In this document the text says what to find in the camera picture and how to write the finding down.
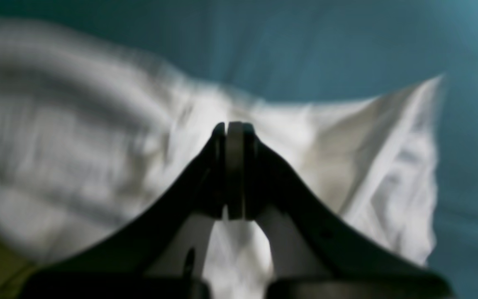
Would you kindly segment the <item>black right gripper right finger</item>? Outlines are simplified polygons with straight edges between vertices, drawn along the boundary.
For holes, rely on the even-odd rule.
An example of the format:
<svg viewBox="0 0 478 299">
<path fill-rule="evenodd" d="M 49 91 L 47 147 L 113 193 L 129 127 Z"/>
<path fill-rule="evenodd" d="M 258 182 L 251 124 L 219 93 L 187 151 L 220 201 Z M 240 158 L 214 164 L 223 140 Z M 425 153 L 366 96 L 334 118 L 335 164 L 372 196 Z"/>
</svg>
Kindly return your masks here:
<svg viewBox="0 0 478 299">
<path fill-rule="evenodd" d="M 236 123 L 236 218 L 255 221 L 271 250 L 267 299 L 453 299 L 448 282 L 345 224 L 293 168 Z"/>
</svg>

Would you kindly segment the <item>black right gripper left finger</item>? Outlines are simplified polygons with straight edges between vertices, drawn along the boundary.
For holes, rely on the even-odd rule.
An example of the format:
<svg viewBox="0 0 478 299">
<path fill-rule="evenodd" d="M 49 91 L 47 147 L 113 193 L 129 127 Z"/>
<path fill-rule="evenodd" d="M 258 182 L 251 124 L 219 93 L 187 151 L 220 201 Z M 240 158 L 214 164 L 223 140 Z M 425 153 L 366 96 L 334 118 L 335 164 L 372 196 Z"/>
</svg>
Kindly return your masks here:
<svg viewBox="0 0 478 299">
<path fill-rule="evenodd" d="M 171 187 L 99 244 L 34 274 L 21 299 L 209 299 L 201 278 L 226 204 L 224 123 Z"/>
</svg>

